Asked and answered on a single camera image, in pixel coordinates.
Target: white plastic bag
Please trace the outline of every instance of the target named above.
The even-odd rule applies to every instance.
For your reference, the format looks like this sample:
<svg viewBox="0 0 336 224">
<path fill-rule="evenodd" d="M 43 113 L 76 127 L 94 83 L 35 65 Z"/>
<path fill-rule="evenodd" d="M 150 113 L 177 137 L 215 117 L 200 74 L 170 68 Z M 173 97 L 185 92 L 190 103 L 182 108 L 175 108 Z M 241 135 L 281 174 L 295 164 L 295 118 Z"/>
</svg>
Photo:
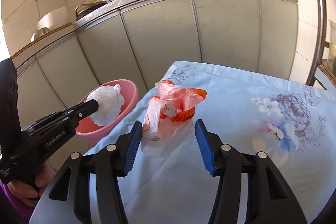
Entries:
<svg viewBox="0 0 336 224">
<path fill-rule="evenodd" d="M 141 147 L 147 156 L 162 158 L 179 147 L 194 132 L 195 105 L 206 91 L 174 85 L 170 80 L 155 84 L 158 96 L 148 102 L 143 121 Z"/>
<path fill-rule="evenodd" d="M 98 102 L 98 110 L 89 117 L 98 126 L 105 126 L 113 122 L 119 115 L 124 105 L 124 97 L 120 94 L 120 85 L 103 85 L 92 91 L 86 102 L 95 99 Z"/>
</svg>

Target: floral pattern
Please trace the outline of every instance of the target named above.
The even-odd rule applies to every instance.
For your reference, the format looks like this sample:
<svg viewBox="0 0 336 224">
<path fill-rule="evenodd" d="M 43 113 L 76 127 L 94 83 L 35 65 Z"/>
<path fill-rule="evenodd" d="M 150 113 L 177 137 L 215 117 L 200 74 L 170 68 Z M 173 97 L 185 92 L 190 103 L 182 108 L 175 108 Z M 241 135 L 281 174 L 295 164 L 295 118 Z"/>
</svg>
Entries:
<svg viewBox="0 0 336 224">
<path fill-rule="evenodd" d="M 310 89 L 306 89 L 305 99 L 311 106 L 320 102 Z M 261 113 L 267 114 L 268 120 L 254 120 L 252 125 L 259 135 L 252 139 L 253 149 L 270 154 L 277 166 L 283 165 L 289 158 L 289 152 L 305 151 L 307 144 L 320 146 L 318 139 L 325 129 L 326 117 L 318 116 L 318 134 L 311 126 L 311 114 L 306 103 L 298 94 L 280 93 L 271 98 L 251 98 L 258 105 Z"/>
<path fill-rule="evenodd" d="M 304 97 L 311 106 L 317 106 L 321 102 L 321 97 L 316 96 L 315 88 L 304 85 L 303 86 Z"/>
<path fill-rule="evenodd" d="M 264 104 L 259 106 L 260 112 L 267 113 L 268 116 L 270 116 L 273 112 L 275 112 L 279 116 L 282 115 L 280 108 L 278 108 L 278 101 L 271 101 L 270 99 L 265 98 L 262 102 Z"/>
<path fill-rule="evenodd" d="M 181 84 L 181 81 L 184 81 L 185 79 L 197 76 L 198 72 L 195 70 L 196 68 L 192 68 L 190 65 L 185 65 L 184 67 L 177 67 L 173 72 L 172 76 L 168 79 L 175 79 L 177 80 L 177 84 Z"/>
</svg>

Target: red plastic bag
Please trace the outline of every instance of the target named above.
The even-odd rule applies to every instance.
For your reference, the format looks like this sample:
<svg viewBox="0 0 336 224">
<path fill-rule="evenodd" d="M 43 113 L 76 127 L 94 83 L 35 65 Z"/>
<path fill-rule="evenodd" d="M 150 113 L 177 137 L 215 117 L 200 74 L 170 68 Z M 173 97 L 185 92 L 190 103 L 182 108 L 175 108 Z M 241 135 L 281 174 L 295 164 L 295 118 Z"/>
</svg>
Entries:
<svg viewBox="0 0 336 224">
<path fill-rule="evenodd" d="M 148 102 L 143 120 L 142 152 L 162 158 L 179 147 L 194 132 L 191 118 L 195 105 L 206 98 L 206 91 L 174 85 L 170 80 L 157 82 L 158 96 Z"/>
</svg>

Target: metal bowl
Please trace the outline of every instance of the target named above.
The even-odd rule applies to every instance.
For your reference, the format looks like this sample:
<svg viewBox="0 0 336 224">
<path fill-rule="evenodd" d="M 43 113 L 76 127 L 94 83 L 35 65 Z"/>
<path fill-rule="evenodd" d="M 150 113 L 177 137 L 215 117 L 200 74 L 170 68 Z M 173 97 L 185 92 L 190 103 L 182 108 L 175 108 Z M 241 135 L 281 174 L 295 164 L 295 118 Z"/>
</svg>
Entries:
<svg viewBox="0 0 336 224">
<path fill-rule="evenodd" d="M 36 33 L 34 33 L 30 39 L 30 42 L 33 42 L 35 39 L 43 36 L 44 34 L 50 32 L 49 28 L 47 27 L 43 27 L 41 29 L 39 29 Z"/>
</svg>

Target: cabinet door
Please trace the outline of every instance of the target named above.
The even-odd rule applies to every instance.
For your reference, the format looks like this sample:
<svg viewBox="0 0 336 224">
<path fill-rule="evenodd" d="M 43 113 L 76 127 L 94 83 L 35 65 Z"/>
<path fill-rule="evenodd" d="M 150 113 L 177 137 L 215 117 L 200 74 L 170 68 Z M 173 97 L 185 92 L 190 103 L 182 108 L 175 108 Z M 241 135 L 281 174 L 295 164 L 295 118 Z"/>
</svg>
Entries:
<svg viewBox="0 0 336 224">
<path fill-rule="evenodd" d="M 288 80 L 297 40 L 297 4 L 260 0 L 260 6 L 262 35 L 258 73 Z"/>
<path fill-rule="evenodd" d="M 95 87 L 94 77 L 76 37 L 52 48 L 38 61 L 51 86 L 66 107 L 72 107 Z"/>
<path fill-rule="evenodd" d="M 41 69 L 35 62 L 17 78 L 17 110 L 21 127 L 64 109 Z"/>
<path fill-rule="evenodd" d="M 123 16 L 149 89 L 174 61 L 201 61 L 190 0 L 164 0 Z"/>
<path fill-rule="evenodd" d="M 101 84 L 129 79 L 143 97 L 147 88 L 135 60 L 120 16 L 112 17 L 78 34 L 85 55 Z"/>
<path fill-rule="evenodd" d="M 203 62 L 257 71 L 258 0 L 194 0 Z"/>
</svg>

